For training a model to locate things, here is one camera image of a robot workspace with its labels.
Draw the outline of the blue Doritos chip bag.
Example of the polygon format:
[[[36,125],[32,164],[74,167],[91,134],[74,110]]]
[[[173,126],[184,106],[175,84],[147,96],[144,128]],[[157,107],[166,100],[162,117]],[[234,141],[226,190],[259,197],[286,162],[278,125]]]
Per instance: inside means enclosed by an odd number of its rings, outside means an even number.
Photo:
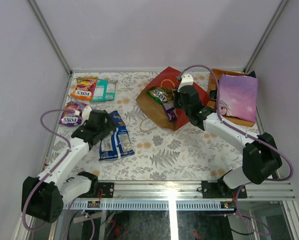
[[[117,128],[100,142],[99,161],[118,160],[134,155],[129,133],[121,115],[117,110],[109,115],[117,124]]]

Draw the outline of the purple Fox's candy bag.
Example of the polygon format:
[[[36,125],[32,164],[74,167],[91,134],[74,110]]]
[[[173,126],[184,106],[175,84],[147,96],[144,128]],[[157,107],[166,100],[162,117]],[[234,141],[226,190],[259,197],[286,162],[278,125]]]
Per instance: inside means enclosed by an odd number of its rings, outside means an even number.
[[[87,104],[83,102],[77,102],[77,101],[68,102],[65,106],[65,111],[62,112],[60,116],[60,120],[58,121],[60,125],[67,126],[67,127],[74,127],[77,125],[81,125],[83,123],[80,117],[74,116],[74,110],[76,108],[76,105],[84,107]]]

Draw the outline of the teal snack packet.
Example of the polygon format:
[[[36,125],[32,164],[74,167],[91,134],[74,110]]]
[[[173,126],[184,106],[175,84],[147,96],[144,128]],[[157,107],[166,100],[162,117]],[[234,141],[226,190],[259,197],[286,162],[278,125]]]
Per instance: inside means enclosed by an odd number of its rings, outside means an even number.
[[[104,102],[114,100],[117,82],[117,80],[98,79],[91,101]]]

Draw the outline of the red paper bag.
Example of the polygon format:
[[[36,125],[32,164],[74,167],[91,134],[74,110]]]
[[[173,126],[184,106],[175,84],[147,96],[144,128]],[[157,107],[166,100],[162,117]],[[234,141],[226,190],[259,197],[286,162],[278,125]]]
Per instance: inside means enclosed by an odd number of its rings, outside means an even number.
[[[204,129],[208,94],[198,84],[178,91],[180,71],[167,67],[146,85],[136,102],[146,116],[157,126],[176,131],[190,122]]]

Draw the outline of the orange Fox's candy bag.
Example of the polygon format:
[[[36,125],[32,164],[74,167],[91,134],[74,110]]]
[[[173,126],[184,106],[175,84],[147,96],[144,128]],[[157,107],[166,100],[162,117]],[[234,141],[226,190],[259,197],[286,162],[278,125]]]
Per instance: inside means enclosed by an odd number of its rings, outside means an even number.
[[[97,81],[98,77],[78,77],[76,87],[70,96],[79,100],[91,101]]]

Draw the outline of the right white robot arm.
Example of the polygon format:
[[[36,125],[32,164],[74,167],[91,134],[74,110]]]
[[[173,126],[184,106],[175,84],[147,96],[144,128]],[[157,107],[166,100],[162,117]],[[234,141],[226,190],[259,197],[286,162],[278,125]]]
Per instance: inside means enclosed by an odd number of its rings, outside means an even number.
[[[241,185],[261,184],[282,166],[272,135],[253,134],[220,118],[213,108],[202,104],[193,85],[178,86],[173,90],[173,101],[193,126],[217,135],[242,154],[242,165],[217,180],[216,189],[222,197],[231,196]]]

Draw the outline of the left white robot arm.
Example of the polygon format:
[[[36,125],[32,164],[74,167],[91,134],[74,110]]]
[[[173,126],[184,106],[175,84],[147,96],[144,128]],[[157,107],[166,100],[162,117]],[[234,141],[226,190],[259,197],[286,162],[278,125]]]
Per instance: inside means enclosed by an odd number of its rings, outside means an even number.
[[[117,128],[116,122],[105,110],[93,109],[84,121],[66,138],[67,147],[54,162],[36,177],[27,177],[22,184],[21,211],[23,215],[55,222],[64,205],[77,197],[98,194],[98,177],[82,171],[66,181],[78,162],[91,149]]]

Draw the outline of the green Fox's candy bag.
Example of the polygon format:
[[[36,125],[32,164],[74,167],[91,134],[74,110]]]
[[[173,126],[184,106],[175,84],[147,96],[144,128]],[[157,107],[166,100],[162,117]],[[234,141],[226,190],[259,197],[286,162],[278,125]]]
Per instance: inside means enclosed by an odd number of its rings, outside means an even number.
[[[173,99],[173,90],[167,87],[151,87],[146,94],[160,105]]]

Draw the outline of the purple Frozen bag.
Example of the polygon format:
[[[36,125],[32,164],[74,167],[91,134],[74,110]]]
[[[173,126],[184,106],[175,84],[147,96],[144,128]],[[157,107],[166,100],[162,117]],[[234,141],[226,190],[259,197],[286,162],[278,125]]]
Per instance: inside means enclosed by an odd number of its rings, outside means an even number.
[[[254,123],[258,79],[246,75],[222,74],[218,83],[217,104],[220,115]]]

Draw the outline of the purple chocolate bar wrapper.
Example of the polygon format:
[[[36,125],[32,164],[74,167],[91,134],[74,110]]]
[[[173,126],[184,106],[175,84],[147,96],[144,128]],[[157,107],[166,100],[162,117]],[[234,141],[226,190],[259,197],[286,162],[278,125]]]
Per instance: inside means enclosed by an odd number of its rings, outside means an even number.
[[[170,122],[174,122],[177,120],[177,114],[175,112],[173,100],[163,102],[162,107],[163,107],[163,109],[167,115],[167,118]]]

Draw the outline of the wooden tray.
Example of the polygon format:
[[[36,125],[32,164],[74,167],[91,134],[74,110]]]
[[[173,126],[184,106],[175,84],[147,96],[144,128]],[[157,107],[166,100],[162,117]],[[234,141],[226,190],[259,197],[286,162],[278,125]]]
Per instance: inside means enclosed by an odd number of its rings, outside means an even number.
[[[229,70],[223,70],[223,69],[217,69],[213,68],[212,71],[214,72],[215,76],[214,77],[212,74],[209,75],[209,80],[208,80],[208,89],[207,89],[207,94],[209,96],[209,102],[208,106],[217,109],[217,102],[216,102],[216,92],[217,92],[217,82],[219,82],[220,77],[224,75],[229,75],[229,76],[245,76],[244,73],[241,72],[235,72],[235,71],[229,71]],[[239,125],[239,126],[244,126],[244,127],[253,127],[255,125],[254,122],[252,121],[247,121],[244,119],[240,119],[237,117],[233,116],[225,116],[224,117],[229,120],[230,122]]]

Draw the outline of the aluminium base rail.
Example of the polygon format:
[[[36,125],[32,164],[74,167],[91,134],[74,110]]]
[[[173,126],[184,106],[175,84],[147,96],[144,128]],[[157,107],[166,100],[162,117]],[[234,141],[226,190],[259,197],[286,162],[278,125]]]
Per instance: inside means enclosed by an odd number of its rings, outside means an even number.
[[[181,201],[195,199],[257,202],[296,200],[292,185],[288,181],[265,181],[260,185],[250,183],[241,190],[237,190],[239,195],[234,193],[231,197],[212,197],[206,188],[203,189],[203,182],[205,181],[99,181],[99,183],[113,183],[113,189],[110,190],[112,197],[78,198],[101,202],[109,199],[158,201],[168,198],[176,198]]]

